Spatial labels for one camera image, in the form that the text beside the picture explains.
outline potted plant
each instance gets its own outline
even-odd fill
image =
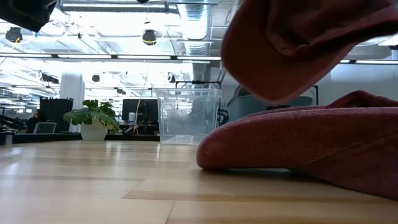
[[[63,119],[73,125],[81,124],[81,136],[83,140],[104,140],[108,130],[116,133],[119,130],[115,112],[111,103],[101,103],[98,100],[85,100],[82,109],[72,110],[63,115]]]

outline white column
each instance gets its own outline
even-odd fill
[[[83,107],[82,103],[85,99],[85,80],[82,71],[65,70],[61,77],[60,98],[72,98],[73,109],[80,109]],[[70,125],[70,132],[80,132],[80,125]]]

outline desk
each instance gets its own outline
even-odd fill
[[[205,172],[195,155],[157,142],[0,147],[0,223],[398,223],[398,202],[286,170]]]
[[[20,143],[33,143],[33,142],[76,141],[76,140],[81,140],[80,133],[16,134],[12,138],[12,143],[20,144]],[[105,140],[159,142],[160,137],[159,136],[127,136],[127,135],[122,135],[122,134],[107,134],[105,137]]]

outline chair backrest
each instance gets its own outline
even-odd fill
[[[310,106],[312,105],[313,99],[308,96],[300,96],[290,103],[285,105],[289,106]],[[268,104],[262,100],[255,98],[252,95],[240,96],[235,98],[228,106],[229,122],[236,121],[247,115],[266,111]]]
[[[36,123],[34,134],[52,134],[57,126],[54,122],[38,122]]]

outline ceiling light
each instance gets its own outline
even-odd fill
[[[25,109],[25,106],[2,106],[6,109]]]
[[[100,82],[101,81],[101,77],[99,75],[93,75],[93,77],[91,78],[93,82]]]
[[[111,55],[85,55],[85,54],[75,54],[75,55],[58,55],[60,58],[112,58]]]
[[[0,54],[0,57],[17,57],[17,58],[51,58],[50,54]]]
[[[184,60],[182,63],[211,63],[209,61],[191,61],[191,60]]]
[[[178,60],[221,60],[221,57],[192,57],[192,56],[178,56]]]
[[[139,59],[139,60],[170,60],[170,56],[150,56],[150,55],[118,55],[119,59]]]
[[[11,27],[7,32],[6,32],[6,39],[12,43],[19,43],[22,38],[21,34],[21,28],[20,27]]]
[[[142,41],[144,44],[148,46],[153,46],[157,43],[155,31],[154,30],[145,30],[144,34],[142,35]]]
[[[355,63],[370,65],[398,65],[398,61],[395,60],[357,60]]]

